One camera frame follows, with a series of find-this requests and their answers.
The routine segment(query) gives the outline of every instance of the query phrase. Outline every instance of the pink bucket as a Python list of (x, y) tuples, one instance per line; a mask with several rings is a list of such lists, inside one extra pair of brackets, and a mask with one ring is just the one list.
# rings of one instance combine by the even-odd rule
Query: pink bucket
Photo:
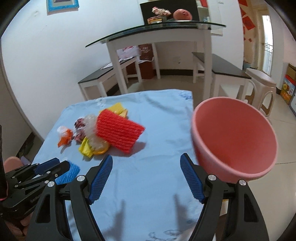
[(191, 125), (199, 164), (224, 182), (261, 178), (276, 163), (278, 143), (272, 126), (241, 100), (207, 99), (195, 108)]

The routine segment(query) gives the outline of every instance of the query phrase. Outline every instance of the beige stool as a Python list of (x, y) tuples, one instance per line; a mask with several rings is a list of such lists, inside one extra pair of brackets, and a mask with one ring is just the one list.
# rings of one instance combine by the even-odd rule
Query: beige stool
[[(262, 109), (265, 115), (269, 116), (276, 95), (276, 83), (270, 76), (257, 69), (248, 68), (246, 74), (252, 78), (250, 82), (254, 88), (252, 94), (247, 95), (245, 99), (256, 109)], [(271, 93), (271, 100), (267, 108), (263, 105), (263, 101), (269, 93)]]

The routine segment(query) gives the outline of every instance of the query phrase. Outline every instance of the blue tablecloth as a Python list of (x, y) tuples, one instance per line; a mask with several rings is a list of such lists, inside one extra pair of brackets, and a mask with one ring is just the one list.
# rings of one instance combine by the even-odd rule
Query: blue tablecloth
[[(83, 157), (75, 141), (57, 148), (57, 128), (73, 128), (79, 117), (121, 102), (128, 117), (146, 130), (130, 155), (112, 147), (113, 169), (99, 200), (91, 206), (106, 241), (171, 241), (193, 227), (203, 205), (193, 198), (180, 168), (180, 156), (196, 157), (190, 136), (192, 93), (181, 90), (144, 91), (69, 106), (48, 134), (34, 163), (57, 157), (80, 166), (81, 175), (99, 165), (103, 156)], [(71, 204), (67, 205), (74, 240), (80, 240)]]

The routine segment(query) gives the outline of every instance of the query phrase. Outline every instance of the floor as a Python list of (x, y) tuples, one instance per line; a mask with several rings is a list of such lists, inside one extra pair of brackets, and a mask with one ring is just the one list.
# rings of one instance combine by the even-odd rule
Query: floor
[[(184, 89), (193, 93), (194, 107), (202, 101), (203, 80), (192, 83), (192, 76), (162, 76), (161, 80), (138, 83), (130, 80), (128, 91)], [(236, 97), (238, 86), (222, 86), (219, 96)], [(269, 118), (279, 143), (275, 167), (263, 178), (250, 181), (249, 186), (259, 204), (270, 241), (279, 238), (296, 212), (296, 118), (284, 100), (276, 95)], [(34, 148), (33, 156), (38, 151)]]

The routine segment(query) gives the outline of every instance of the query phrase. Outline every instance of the silver bolt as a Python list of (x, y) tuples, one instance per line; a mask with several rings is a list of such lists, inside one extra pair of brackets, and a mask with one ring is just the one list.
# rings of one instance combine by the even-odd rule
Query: silver bolt
[(209, 175), (208, 179), (211, 180), (211, 181), (215, 181), (217, 178), (216, 178), (215, 175)]
[(246, 186), (247, 183), (246, 183), (245, 180), (240, 180), (240, 181), (239, 181), (239, 184), (242, 185), (242, 186)]
[(50, 188), (53, 187), (53, 186), (54, 186), (54, 182), (49, 182), (49, 183), (47, 184), (47, 186), (50, 187)]
[(83, 176), (83, 175), (77, 177), (77, 181), (79, 181), (79, 182), (84, 181), (84, 179), (85, 179), (85, 176)]

